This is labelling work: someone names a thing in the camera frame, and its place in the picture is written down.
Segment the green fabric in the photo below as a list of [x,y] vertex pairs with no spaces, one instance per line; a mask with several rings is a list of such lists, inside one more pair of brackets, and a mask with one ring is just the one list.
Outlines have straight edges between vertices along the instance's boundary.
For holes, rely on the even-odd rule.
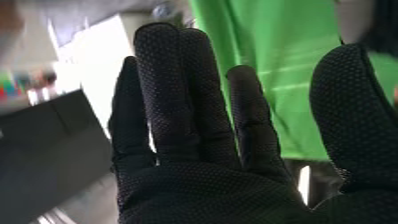
[[[309,81],[322,56],[339,46],[332,0],[190,0],[210,35],[220,74],[247,64],[258,70],[274,112],[282,157],[327,160],[309,109]],[[398,64],[373,56],[387,96]],[[227,97],[226,78],[222,90]]]

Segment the glove texture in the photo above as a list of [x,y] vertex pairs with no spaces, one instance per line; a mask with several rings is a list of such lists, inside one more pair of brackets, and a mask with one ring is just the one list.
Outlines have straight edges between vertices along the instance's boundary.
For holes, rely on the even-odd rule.
[[206,34],[151,24],[135,52],[108,122],[119,223],[398,223],[396,117],[362,48],[339,47],[314,71],[313,113],[345,178],[341,196],[314,210],[284,168],[254,69],[227,73],[233,131]]

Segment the fingertip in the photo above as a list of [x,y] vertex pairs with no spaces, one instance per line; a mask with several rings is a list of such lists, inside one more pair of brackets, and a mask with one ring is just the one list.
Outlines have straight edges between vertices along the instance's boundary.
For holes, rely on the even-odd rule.
[[149,23],[144,25],[137,31],[135,31],[135,38],[133,38],[133,44],[140,42],[142,38],[147,39],[149,37],[158,37],[158,35],[153,35],[154,33],[169,33],[169,32],[179,32],[178,27],[170,23]]
[[238,65],[229,69],[226,77],[229,80],[256,77],[256,70],[249,65]]

